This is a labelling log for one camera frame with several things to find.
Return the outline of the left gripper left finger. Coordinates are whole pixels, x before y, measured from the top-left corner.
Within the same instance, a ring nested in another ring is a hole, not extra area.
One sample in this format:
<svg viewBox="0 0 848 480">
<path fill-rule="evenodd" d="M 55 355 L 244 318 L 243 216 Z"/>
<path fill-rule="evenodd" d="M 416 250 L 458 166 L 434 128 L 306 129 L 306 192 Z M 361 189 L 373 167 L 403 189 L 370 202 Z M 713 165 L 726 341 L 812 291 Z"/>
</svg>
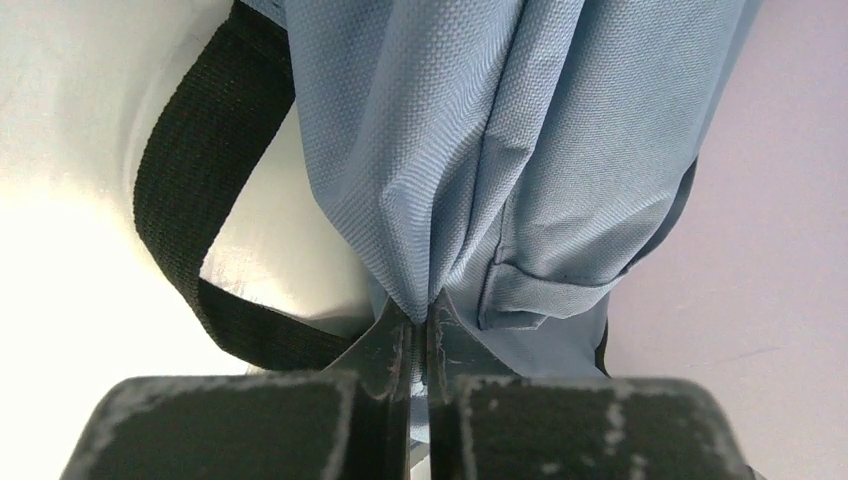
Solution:
<svg viewBox="0 0 848 480">
<path fill-rule="evenodd" d="M 124 380 L 66 479 L 405 479 L 412 325 L 393 303 L 323 371 Z"/>
</svg>

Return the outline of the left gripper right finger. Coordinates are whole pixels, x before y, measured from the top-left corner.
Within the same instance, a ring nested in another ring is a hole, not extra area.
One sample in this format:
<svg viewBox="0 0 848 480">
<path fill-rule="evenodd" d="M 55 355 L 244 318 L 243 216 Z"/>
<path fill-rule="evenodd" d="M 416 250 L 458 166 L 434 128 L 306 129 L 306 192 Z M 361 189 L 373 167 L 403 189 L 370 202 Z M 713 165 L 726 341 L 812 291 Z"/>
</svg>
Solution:
<svg viewBox="0 0 848 480">
<path fill-rule="evenodd" d="M 425 330 L 435 479 L 755 475 L 723 410 L 696 383 L 519 375 L 461 323 L 446 294 Z"/>
</svg>

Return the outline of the blue student backpack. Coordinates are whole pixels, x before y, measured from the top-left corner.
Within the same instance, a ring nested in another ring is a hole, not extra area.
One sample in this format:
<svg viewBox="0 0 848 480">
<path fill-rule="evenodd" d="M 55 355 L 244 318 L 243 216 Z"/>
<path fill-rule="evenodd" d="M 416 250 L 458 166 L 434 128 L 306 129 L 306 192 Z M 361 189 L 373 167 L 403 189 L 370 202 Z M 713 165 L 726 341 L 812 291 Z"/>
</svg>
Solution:
<svg viewBox="0 0 848 480">
<path fill-rule="evenodd" d="M 388 301 L 440 294 L 512 371 L 605 374 L 608 296 L 677 223 L 756 1 L 236 1 L 159 115 L 135 229 L 206 333 L 265 370 L 338 334 L 200 269 L 291 108 L 313 197 Z"/>
</svg>

